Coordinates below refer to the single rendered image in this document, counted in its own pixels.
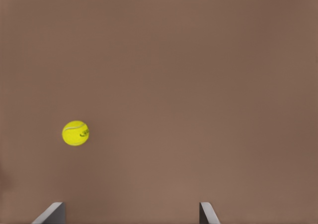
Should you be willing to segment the yellow tennis ball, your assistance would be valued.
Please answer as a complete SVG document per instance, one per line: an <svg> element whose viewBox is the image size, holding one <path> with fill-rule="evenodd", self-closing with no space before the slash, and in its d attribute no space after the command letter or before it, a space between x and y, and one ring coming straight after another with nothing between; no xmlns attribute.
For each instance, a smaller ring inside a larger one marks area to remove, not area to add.
<svg viewBox="0 0 318 224"><path fill-rule="evenodd" d="M80 146L89 138L89 128L83 121L71 121L62 130L64 142L71 146Z"/></svg>

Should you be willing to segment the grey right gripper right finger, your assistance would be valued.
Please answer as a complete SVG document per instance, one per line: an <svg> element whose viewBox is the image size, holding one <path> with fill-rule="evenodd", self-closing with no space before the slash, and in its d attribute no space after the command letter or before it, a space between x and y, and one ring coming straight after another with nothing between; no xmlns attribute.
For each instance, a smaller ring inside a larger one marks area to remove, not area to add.
<svg viewBox="0 0 318 224"><path fill-rule="evenodd" d="M199 224L221 224L209 202L199 204Z"/></svg>

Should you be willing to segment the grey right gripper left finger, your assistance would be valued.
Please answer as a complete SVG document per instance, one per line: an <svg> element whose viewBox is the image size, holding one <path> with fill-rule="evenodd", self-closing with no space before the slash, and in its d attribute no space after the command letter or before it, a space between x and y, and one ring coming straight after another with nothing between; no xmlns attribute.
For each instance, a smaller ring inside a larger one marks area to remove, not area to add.
<svg viewBox="0 0 318 224"><path fill-rule="evenodd" d="M52 203L31 224L66 224L66 205L64 202Z"/></svg>

